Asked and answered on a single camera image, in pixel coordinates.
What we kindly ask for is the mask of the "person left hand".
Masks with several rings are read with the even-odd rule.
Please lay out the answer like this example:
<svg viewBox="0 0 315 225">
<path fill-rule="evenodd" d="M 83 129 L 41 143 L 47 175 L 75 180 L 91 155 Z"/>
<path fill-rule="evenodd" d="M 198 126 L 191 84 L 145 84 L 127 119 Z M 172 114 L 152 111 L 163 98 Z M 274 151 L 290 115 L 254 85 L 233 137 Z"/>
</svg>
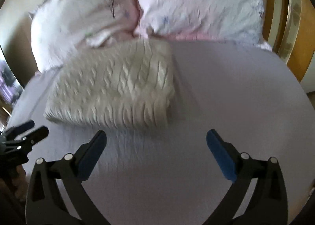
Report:
<svg viewBox="0 0 315 225">
<path fill-rule="evenodd" d="M 12 193 L 14 198 L 19 202 L 24 202 L 26 200 L 28 182 L 26 180 L 26 171 L 22 165 L 16 167 L 17 176 L 13 178 L 10 184 L 13 186 L 11 191 L 8 184 L 1 179 L 1 190 L 6 190 L 8 193 Z"/>
</svg>

